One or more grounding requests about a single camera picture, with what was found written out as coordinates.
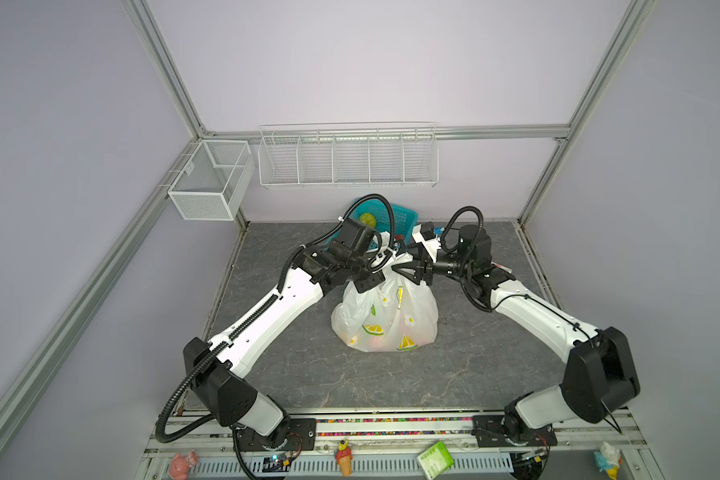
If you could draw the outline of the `white mesh wall basket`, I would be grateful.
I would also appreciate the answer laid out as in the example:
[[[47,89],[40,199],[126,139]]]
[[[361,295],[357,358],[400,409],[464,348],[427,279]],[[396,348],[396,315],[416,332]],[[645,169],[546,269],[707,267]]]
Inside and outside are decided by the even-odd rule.
[[[254,172],[248,142],[201,140],[168,194],[184,220],[234,221]]]

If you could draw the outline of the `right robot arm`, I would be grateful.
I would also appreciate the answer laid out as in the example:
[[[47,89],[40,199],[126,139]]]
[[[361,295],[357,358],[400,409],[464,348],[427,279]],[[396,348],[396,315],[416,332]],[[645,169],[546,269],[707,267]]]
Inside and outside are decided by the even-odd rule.
[[[460,208],[444,228],[415,226],[406,250],[412,258],[395,272],[416,284],[430,284],[437,275],[455,281],[473,307],[514,321],[565,364],[559,384],[510,402],[499,425],[490,428],[493,436],[522,446],[553,424],[575,419],[621,428],[615,411],[641,391],[626,335],[565,313],[495,263],[479,209]]]

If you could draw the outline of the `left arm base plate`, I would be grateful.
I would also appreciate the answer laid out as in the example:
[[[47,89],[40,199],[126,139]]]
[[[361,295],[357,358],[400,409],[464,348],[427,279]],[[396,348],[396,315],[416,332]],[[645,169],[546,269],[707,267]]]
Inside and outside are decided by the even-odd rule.
[[[246,427],[237,429],[233,434],[233,440],[236,448],[241,452],[312,451],[317,439],[316,430],[316,418],[291,417],[283,420],[267,436]]]

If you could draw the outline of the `toy ice cream cone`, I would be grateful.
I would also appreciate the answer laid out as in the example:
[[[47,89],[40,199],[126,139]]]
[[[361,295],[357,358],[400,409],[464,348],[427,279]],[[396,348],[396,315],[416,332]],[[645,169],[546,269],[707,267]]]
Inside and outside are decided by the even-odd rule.
[[[338,444],[335,460],[343,477],[352,475],[352,450],[348,439],[342,439]]]

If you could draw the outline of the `pink toy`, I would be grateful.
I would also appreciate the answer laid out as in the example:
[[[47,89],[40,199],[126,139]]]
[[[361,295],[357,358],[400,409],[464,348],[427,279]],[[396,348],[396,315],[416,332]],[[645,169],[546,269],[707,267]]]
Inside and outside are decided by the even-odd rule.
[[[169,477],[172,480],[187,480],[191,469],[198,464],[198,461],[195,451],[190,451],[186,455],[176,453],[168,468]]]

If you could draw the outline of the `green white box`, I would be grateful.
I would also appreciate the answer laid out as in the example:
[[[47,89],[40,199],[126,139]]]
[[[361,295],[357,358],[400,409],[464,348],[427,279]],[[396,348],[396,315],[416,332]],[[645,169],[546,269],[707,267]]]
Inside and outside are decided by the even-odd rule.
[[[438,441],[416,457],[427,480],[434,480],[455,465],[451,453],[443,441]]]

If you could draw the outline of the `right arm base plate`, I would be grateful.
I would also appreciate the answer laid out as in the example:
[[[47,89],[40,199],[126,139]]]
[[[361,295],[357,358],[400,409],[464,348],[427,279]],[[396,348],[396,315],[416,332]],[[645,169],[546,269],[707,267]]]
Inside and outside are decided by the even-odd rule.
[[[558,440],[553,428],[526,426],[511,414],[476,415],[472,418],[472,435],[479,447],[554,447]]]

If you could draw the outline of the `fake green fruit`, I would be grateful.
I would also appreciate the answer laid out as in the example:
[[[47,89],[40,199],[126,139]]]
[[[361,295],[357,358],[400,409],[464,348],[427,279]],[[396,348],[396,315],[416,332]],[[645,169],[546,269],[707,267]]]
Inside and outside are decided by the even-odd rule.
[[[375,216],[369,212],[364,212],[360,215],[359,221],[370,228],[376,228],[377,220]]]

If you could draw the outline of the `white plastic bag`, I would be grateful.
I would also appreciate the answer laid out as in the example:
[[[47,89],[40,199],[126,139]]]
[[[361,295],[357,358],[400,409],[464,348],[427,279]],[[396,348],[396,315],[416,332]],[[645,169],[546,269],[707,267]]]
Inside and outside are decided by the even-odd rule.
[[[347,285],[331,314],[331,327],[345,345],[366,353],[408,352],[436,340],[439,312],[431,288],[392,270],[412,259],[405,253],[390,261],[384,280],[366,292]]]

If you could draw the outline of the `blue toy ice cream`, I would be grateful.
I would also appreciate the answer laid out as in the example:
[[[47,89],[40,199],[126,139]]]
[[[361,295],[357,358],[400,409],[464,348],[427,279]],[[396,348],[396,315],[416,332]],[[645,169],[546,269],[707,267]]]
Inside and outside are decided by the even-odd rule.
[[[600,472],[604,472],[611,480],[618,479],[621,465],[621,451],[618,448],[608,442],[602,442],[593,456]]]

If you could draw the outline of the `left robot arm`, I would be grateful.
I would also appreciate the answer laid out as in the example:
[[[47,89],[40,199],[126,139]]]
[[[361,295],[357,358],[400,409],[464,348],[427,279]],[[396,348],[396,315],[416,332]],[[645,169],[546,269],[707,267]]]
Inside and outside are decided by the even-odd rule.
[[[379,201],[388,220],[395,220],[389,201],[371,193],[355,200],[326,234],[296,247],[287,257],[275,286],[239,320],[210,340],[192,339],[184,348],[185,378],[158,415],[154,436],[167,444],[200,426],[216,421],[224,427],[241,427],[259,435],[267,447],[286,441],[290,417],[269,396],[246,381],[246,376],[270,344],[303,312],[327,293],[349,281],[373,286],[396,253],[396,229],[389,238],[354,220],[361,205]],[[189,425],[167,429],[178,401],[192,390],[208,412]]]

